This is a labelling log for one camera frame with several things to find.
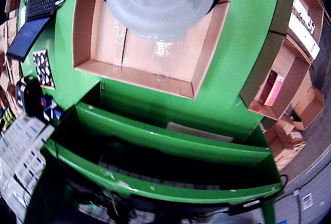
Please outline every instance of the barcode label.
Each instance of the barcode label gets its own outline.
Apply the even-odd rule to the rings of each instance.
[[[282,76],[278,76],[278,79],[277,79],[277,81],[279,81],[279,82],[283,82],[284,81],[284,77],[282,77]]]
[[[302,139],[302,134],[300,132],[292,132],[290,133],[291,134],[291,139],[294,140],[294,139]]]
[[[306,195],[305,197],[302,197],[302,208],[303,210],[306,210],[307,208],[312,206],[312,196],[311,193]]]

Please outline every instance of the black keyboard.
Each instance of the black keyboard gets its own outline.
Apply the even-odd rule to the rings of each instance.
[[[26,20],[51,16],[55,11],[56,0],[28,0]]]

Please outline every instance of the label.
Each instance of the label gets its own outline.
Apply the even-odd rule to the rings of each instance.
[[[311,207],[312,205],[313,205],[313,203],[312,203],[311,193],[309,193],[305,197],[302,197],[302,207],[303,207],[303,210],[306,210],[307,208]]]
[[[26,13],[26,6],[24,6],[21,10],[20,27],[22,27],[25,23],[25,13]]]
[[[284,81],[284,79],[285,79],[284,77],[282,77],[282,76],[278,76],[278,79],[277,79],[277,81],[279,81],[279,82],[281,82],[281,83],[282,83],[282,82]]]
[[[292,132],[290,133],[291,135],[291,139],[294,140],[294,139],[302,139],[302,134],[300,132]]]

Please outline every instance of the white box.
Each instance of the white box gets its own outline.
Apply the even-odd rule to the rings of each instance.
[[[288,34],[302,48],[308,57],[313,60],[316,59],[320,52],[320,47],[294,14],[291,14],[290,17]]]
[[[300,0],[293,0],[292,13],[300,20],[305,28],[313,34],[315,24]]]

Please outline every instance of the warehouse floor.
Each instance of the warehouse floor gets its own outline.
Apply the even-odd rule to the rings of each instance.
[[[331,143],[331,28],[323,23],[320,53],[313,62],[315,72],[310,71],[312,84],[323,94],[325,106],[313,123],[303,131],[307,144],[280,174],[295,179],[320,157]]]

